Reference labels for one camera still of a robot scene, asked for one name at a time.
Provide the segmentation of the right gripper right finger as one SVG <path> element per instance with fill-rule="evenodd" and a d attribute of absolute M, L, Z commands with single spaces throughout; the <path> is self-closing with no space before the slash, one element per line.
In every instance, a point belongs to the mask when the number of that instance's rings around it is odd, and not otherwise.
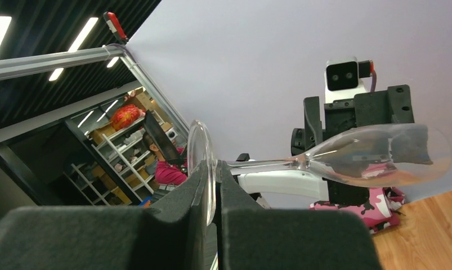
<path fill-rule="evenodd" d="M 331 210 L 265 209 L 217 163 L 219 269 L 381 269 L 363 222 Z"/>

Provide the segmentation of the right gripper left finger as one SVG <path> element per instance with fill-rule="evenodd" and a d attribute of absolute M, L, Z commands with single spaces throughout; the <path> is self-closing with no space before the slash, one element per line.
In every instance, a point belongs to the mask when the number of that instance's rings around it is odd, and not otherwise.
<path fill-rule="evenodd" d="M 203 269 L 209 166 L 148 207 L 38 206 L 0 221 L 0 269 Z"/>

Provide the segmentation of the clear wine glass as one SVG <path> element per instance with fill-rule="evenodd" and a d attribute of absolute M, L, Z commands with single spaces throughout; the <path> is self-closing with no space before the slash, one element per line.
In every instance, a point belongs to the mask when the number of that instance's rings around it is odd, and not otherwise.
<path fill-rule="evenodd" d="M 379 124 L 348 130 L 290 158 L 227 165 L 234 178 L 296 170 L 349 186 L 400 189 L 442 177 L 452 165 L 452 148 L 424 124 Z"/>

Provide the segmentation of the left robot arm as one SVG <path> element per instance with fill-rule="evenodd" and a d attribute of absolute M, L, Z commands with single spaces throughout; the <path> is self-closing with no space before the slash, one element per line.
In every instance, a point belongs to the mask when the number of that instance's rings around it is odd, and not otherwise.
<path fill-rule="evenodd" d="M 303 107 L 305 127 L 293 130 L 290 142 L 293 155 L 352 128 L 414 122 L 410 87 L 406 84 L 390 86 L 385 91 L 352 94 L 330 103 L 321 103 L 318 96 L 306 97 Z M 370 198 L 368 188 L 307 176 L 296 170 L 242 174 L 235 179 L 254 199 L 264 192 L 281 193 L 359 206 Z"/>

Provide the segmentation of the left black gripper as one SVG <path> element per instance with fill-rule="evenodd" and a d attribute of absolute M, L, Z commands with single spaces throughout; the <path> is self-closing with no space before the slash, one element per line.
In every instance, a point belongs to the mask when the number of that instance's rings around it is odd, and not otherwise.
<path fill-rule="evenodd" d="M 390 86 L 385 91 L 359 93 L 331 103 L 321 103 L 318 96 L 307 97 L 303 100 L 303 109 L 305 126 L 292 131 L 293 156 L 352 128 L 414 122 L 410 87 L 406 84 Z"/>

